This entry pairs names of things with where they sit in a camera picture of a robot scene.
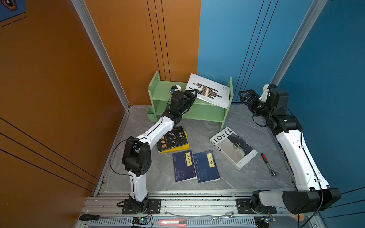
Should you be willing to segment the white book with brown blocks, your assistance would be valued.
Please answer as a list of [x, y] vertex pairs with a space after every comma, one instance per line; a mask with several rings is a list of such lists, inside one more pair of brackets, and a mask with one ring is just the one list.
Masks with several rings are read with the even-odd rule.
[[191, 74], [185, 88], [197, 90], [197, 98], [210, 104], [227, 109], [230, 99], [230, 88], [212, 80]]

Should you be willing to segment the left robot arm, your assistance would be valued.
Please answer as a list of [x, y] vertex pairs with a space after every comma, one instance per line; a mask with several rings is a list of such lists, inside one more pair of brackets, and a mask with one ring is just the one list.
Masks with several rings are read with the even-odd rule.
[[151, 164], [151, 150], [157, 142], [176, 127], [197, 99], [197, 89], [182, 91], [178, 86], [171, 89], [165, 111], [160, 119], [145, 133], [138, 137], [129, 137], [125, 144], [122, 164], [131, 181], [129, 200], [136, 207], [145, 209], [148, 203], [146, 173]]

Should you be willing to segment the silver open-end wrench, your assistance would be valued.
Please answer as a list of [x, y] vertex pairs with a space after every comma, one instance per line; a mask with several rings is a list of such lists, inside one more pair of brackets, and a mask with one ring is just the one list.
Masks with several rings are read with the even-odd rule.
[[219, 219], [229, 219], [229, 218], [235, 218], [234, 213], [226, 214], [226, 215], [222, 215], [222, 216], [213, 216], [211, 218], [211, 221], [215, 221], [215, 220], [219, 220]]

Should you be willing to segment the dark blue book left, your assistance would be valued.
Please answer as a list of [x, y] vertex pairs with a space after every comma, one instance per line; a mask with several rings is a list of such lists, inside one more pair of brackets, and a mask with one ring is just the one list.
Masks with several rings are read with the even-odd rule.
[[173, 154], [175, 182], [197, 179], [191, 150]]

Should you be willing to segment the white LOVER magazine book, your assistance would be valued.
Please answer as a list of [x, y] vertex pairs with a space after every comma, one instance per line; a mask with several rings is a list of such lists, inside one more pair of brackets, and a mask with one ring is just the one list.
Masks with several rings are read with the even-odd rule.
[[258, 154], [255, 149], [248, 145], [230, 127], [226, 127], [214, 135], [210, 142], [237, 170], [243, 168]]

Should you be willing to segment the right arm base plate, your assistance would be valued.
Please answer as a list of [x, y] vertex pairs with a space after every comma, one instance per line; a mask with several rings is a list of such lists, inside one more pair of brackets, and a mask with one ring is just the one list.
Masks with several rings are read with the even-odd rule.
[[263, 206], [259, 209], [253, 209], [251, 205], [251, 199], [236, 199], [236, 206], [239, 214], [277, 214], [277, 210], [273, 206]]

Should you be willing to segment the aluminium rail frame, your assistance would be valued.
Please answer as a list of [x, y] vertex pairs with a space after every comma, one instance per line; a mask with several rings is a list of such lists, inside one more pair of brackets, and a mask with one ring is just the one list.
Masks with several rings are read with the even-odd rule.
[[[132, 228], [133, 217], [148, 217], [152, 225], [148, 228], [177, 228], [159, 226], [160, 219], [186, 219], [187, 228], [213, 227], [252, 227], [254, 217], [272, 217], [277, 221], [270, 228], [323, 228], [325, 225], [320, 216], [311, 213], [292, 215], [287, 209], [275, 207], [277, 214], [239, 214], [236, 199], [251, 199], [253, 190], [208, 190], [208, 191], [155, 191], [149, 199], [161, 199], [160, 214], [122, 214], [126, 192], [101, 194], [98, 197], [87, 198], [81, 214], [99, 215], [99, 220], [80, 221], [77, 228]], [[234, 213], [235, 218], [225, 218], [211, 221], [213, 216]]]

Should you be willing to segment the left green circuit board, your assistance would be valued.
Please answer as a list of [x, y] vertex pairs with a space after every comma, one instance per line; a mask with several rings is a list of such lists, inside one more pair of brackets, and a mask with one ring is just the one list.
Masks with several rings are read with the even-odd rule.
[[133, 217], [131, 227], [147, 228], [152, 225], [152, 220], [148, 217]]

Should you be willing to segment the green circuit board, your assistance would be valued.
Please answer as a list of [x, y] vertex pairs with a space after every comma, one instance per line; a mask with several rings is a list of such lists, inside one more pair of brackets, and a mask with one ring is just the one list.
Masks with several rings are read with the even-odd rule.
[[152, 220], [148, 217], [133, 217], [131, 227], [147, 228], [152, 225]]
[[257, 228], [269, 228], [272, 222], [276, 222], [277, 220], [272, 217], [254, 217], [255, 225]]

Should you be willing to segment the green wooden two-tier shelf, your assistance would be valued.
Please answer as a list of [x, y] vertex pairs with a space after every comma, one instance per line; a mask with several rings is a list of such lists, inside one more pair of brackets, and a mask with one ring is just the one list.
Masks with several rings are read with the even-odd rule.
[[[171, 87], [174, 85], [180, 85], [181, 91], [171, 93]], [[163, 114], [167, 114], [168, 116], [180, 115], [180, 119], [217, 122], [221, 124], [220, 129], [222, 129], [233, 100], [232, 78], [228, 82], [230, 99], [227, 109], [196, 98], [188, 110], [181, 110], [181, 98], [184, 95], [186, 86], [187, 83], [162, 81], [160, 73], [158, 71], [155, 72], [148, 86], [151, 106], [149, 106], [146, 114], [149, 120], [151, 122], [157, 122]]]

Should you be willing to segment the black handled screwdriver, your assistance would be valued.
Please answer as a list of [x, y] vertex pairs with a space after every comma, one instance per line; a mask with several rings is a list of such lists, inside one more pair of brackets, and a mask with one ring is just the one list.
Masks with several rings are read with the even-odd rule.
[[79, 216], [80, 221], [91, 221], [91, 220], [99, 220], [99, 215], [92, 215], [92, 214], [82, 214]]

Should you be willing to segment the dark blue book right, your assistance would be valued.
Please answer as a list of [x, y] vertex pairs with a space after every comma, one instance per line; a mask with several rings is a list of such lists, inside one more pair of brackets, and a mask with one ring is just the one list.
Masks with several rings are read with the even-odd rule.
[[219, 171], [212, 150], [194, 153], [193, 160], [196, 177], [199, 183], [220, 180]]

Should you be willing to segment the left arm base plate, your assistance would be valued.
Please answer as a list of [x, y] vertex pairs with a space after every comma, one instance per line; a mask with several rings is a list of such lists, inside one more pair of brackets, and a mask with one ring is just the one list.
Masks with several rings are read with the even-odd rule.
[[160, 214], [161, 202], [161, 199], [146, 199], [138, 202], [130, 198], [125, 201], [122, 214]]

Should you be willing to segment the red utility knife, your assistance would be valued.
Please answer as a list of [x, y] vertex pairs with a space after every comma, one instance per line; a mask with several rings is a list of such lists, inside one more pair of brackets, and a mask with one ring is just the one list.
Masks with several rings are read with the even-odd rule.
[[160, 219], [158, 221], [158, 225], [166, 226], [166, 227], [186, 228], [187, 220], [186, 219]]

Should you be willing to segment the dark blue book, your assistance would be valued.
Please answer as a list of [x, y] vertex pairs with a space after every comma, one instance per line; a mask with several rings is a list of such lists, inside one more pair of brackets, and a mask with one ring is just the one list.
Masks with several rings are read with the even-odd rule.
[[197, 179], [191, 150], [173, 154], [175, 182]]
[[212, 150], [194, 153], [193, 160], [196, 177], [199, 183], [220, 180], [219, 171]]

